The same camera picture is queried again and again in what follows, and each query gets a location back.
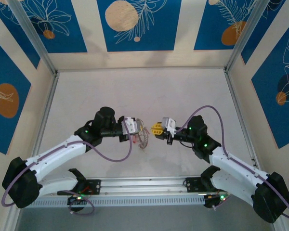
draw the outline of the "white floor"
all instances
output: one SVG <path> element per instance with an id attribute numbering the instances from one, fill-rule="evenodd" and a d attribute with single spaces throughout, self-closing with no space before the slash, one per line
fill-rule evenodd
<path id="1" fill-rule="evenodd" d="M 235 107 L 221 69 L 147 68 L 107 69 L 90 72 L 63 72 L 44 132 L 40 153 L 61 143 L 102 106 L 112 107 L 116 119 L 120 116 L 140 118 L 150 128 L 162 117 L 171 117 L 182 125 L 203 105 L 215 106 L 225 126 L 226 148 L 251 164 Z M 203 116 L 208 133 L 221 142 L 221 126 L 211 109 Z M 121 159 L 129 142 L 105 138 L 97 147 L 104 155 Z M 143 151 L 136 144 L 132 154 L 122 163 L 104 160 L 94 151 L 70 160 L 57 171 L 77 168 L 86 177 L 161 177 L 199 175 L 209 165 L 198 159 L 191 149 L 173 142 L 158 140 L 150 134 L 149 145 Z"/>

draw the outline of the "yellow object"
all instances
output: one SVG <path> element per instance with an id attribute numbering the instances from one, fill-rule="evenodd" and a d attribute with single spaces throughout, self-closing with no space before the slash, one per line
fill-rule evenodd
<path id="1" fill-rule="evenodd" d="M 164 129 L 162 128 L 161 123 L 156 123 L 152 128 L 151 131 L 153 135 L 161 135 L 163 134 Z"/>

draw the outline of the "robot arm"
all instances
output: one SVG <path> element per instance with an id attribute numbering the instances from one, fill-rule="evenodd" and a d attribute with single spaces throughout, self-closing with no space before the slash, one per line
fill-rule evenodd
<path id="1" fill-rule="evenodd" d="M 274 223 L 287 206 L 261 178 L 273 185 L 289 203 L 283 178 L 276 172 L 269 175 L 260 171 L 227 152 L 207 134 L 207 129 L 199 115 L 192 117 L 184 129 L 176 127 L 173 119 L 163 118 L 152 127 L 152 132 L 157 138 L 166 139 L 169 145 L 173 140 L 191 143 L 195 155 L 212 164 L 201 174 L 202 186 L 209 192 L 222 190 L 235 195 L 253 206 L 262 219 Z"/>
<path id="2" fill-rule="evenodd" d="M 12 160 L 2 182 L 5 189 L 30 166 L 8 192 L 15 204 L 23 208 L 45 194 L 81 189 L 87 181 L 76 169 L 70 169 L 65 176 L 46 176 L 66 161 L 86 153 L 91 146 L 99 145 L 104 137 L 119 137 L 119 141 L 123 142 L 129 139 L 128 132 L 137 134 L 141 130 L 140 123 L 134 118 L 122 116 L 116 122 L 114 115 L 113 109 L 102 107 L 94 120 L 88 121 L 63 143 L 27 160 L 23 161 L 20 157 Z"/>

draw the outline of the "purple cable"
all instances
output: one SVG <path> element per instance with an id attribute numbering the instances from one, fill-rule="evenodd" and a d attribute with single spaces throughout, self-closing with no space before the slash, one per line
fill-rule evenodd
<path id="1" fill-rule="evenodd" d="M 182 131 L 184 129 L 184 127 L 188 124 L 188 122 L 192 119 L 192 117 L 197 113 L 199 112 L 200 110 L 204 109 L 204 108 L 211 108 L 213 109 L 219 120 L 220 120 L 220 123 L 221 123 L 221 128 L 222 128 L 222 147 L 223 147 L 223 151 L 225 153 L 225 155 L 230 159 L 232 160 L 233 162 L 237 163 L 238 165 L 240 165 L 241 167 L 243 167 L 244 169 L 246 169 L 247 171 L 249 171 L 250 173 L 252 173 L 253 175 L 256 174 L 256 172 L 252 169 L 250 169 L 249 167 L 245 166 L 244 164 L 242 164 L 241 162 L 235 160 L 234 158 L 232 157 L 229 157 L 229 154 L 225 148 L 225 133 L 224 133 L 224 126 L 223 126 L 223 120 L 222 120 L 222 117 L 221 117 L 221 114 L 217 111 L 217 109 L 211 105 L 205 105 L 205 106 L 202 106 L 200 108 L 198 108 L 197 110 L 195 110 L 192 115 L 188 118 L 188 120 L 183 124 L 183 126 L 178 129 L 176 132 L 179 132 L 179 131 Z M 286 199 L 276 190 L 276 188 L 274 188 L 274 186 L 272 184 L 270 184 L 266 179 L 264 179 L 262 176 L 260 175 L 255 175 L 255 177 L 259 178 L 260 180 L 262 180 L 264 183 L 266 183 L 276 194 L 277 196 L 283 201 L 283 203 L 287 206 L 287 208 L 289 209 L 289 203 L 286 201 Z M 287 214 L 282 214 L 283 216 L 285 216 L 286 218 L 289 218 L 289 215 Z"/>
<path id="2" fill-rule="evenodd" d="M 129 152 L 128 152 L 128 154 L 126 155 L 126 157 L 124 157 L 123 159 L 120 159 L 120 160 L 110 159 L 110 158 L 108 158 L 107 156 L 104 156 L 103 154 L 101 154 L 92 144 L 90 144 L 90 143 L 88 143 L 88 142 L 86 142 L 86 141 L 73 141 L 73 142 L 68 143 L 66 146 L 65 146 L 65 145 L 62 145 L 62 146 L 60 146 L 60 147 L 57 147 L 57 148 L 53 149 L 52 151 L 50 151 L 49 153 L 45 154 L 44 156 L 41 156 L 41 157 L 38 159 L 38 162 L 41 161 L 41 160 L 43 160 L 43 159 L 45 159 L 46 157 L 54 154 L 55 152 L 63 149 L 63 148 L 66 148 L 66 147 L 68 147 L 68 146 L 70 146 L 70 145 L 77 144 L 77 143 L 83 143 L 83 144 L 85 144 L 85 145 L 88 145 L 88 146 L 91 147 L 93 150 L 95 150 L 96 153 L 98 153 L 102 158 L 104 158 L 104 159 L 106 159 L 106 160 L 108 160 L 108 161 L 111 161 L 111 162 L 122 162 L 122 161 L 126 160 L 127 158 L 129 158 L 129 156 L 131 155 L 131 148 L 132 148 L 132 141 L 131 141 L 130 131 L 128 130 L 128 128 L 127 128 L 127 126 L 126 126 L 126 123 L 123 123 L 123 125 L 124 125 L 124 127 L 125 127 L 125 129 L 126 129 L 126 131 L 127 131 L 127 135 L 128 135 L 128 137 L 129 137 L 129 140 L 130 140 L 130 149 L 129 149 Z M 30 168 L 33 167 L 34 165 L 37 165 L 38 162 L 37 162 L 37 163 L 36 163 L 36 162 L 32 162 L 30 165 L 28 165 L 26 168 L 24 168 L 24 169 L 12 180 L 12 182 L 9 184 L 9 186 L 8 186 L 7 189 L 5 190 L 5 192 L 4 192 L 4 194 L 3 194 L 3 197 L 2 197 L 2 199 L 1 199 L 1 204 L 2 204 L 3 207 L 10 207 L 10 206 L 12 206 L 12 205 L 15 204 L 14 202 L 11 203 L 11 204 L 6 204 L 6 203 L 5 203 L 6 196 L 8 195 L 10 189 L 13 187 L 13 185 L 15 184 L 15 182 L 16 182 L 28 169 L 30 169 Z M 77 193 L 74 193 L 74 192 L 71 192 L 71 191 L 68 191 L 68 190 L 65 190 L 65 192 L 71 193 L 71 194 L 74 194 L 74 195 L 78 195 Z M 86 200 L 86 201 L 93 207 L 92 212 L 90 212 L 90 213 L 88 213 L 88 214 L 78 214 L 78 213 L 75 213 L 75 212 L 74 212 L 74 214 L 77 214 L 77 215 L 89 215 L 89 214 L 92 214 L 92 213 L 93 213 L 93 211 L 94 211 L 94 205 L 93 205 L 93 203 L 92 203 L 91 201 L 89 201 L 87 198 L 84 198 L 84 200 Z"/>

